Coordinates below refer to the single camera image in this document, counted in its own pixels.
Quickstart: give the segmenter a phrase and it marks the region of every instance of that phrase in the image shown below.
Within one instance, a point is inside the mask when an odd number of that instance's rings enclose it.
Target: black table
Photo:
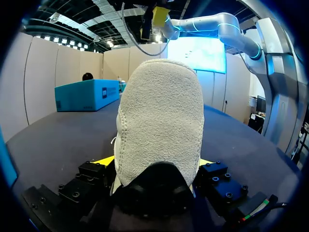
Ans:
[[[86,160],[113,155],[111,140],[116,136],[116,116],[120,101],[97,112],[53,113],[25,128],[7,146],[20,173],[16,194],[31,186],[45,184],[57,192]],[[300,175],[296,165],[282,151],[247,125],[204,106],[201,157],[220,160],[241,184],[249,186],[249,196],[262,191],[275,194],[280,202],[291,197]],[[215,225],[224,220],[210,208]],[[261,224],[267,227],[281,210],[273,210]]]

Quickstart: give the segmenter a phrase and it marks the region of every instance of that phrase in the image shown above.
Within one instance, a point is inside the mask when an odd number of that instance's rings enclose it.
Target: blue foam block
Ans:
[[[119,81],[88,80],[55,88],[58,112],[97,111],[119,99]]]

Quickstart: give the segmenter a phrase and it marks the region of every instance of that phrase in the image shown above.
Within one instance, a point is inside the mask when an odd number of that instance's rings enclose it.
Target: black cable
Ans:
[[[244,223],[248,223],[254,219],[256,219],[258,216],[261,216],[265,213],[269,213],[271,210],[273,209],[277,209],[277,208],[286,208],[288,205],[287,203],[277,203],[273,206],[269,206],[269,207],[265,207],[264,209],[260,210],[259,212],[256,212],[255,214],[253,214],[251,217],[249,217],[248,219],[246,219],[244,221]]]

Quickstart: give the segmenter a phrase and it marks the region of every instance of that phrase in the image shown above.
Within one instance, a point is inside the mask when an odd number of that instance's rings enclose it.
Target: person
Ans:
[[[86,72],[84,75],[83,75],[83,81],[88,81],[88,80],[92,80],[93,79],[93,75],[89,72]]]

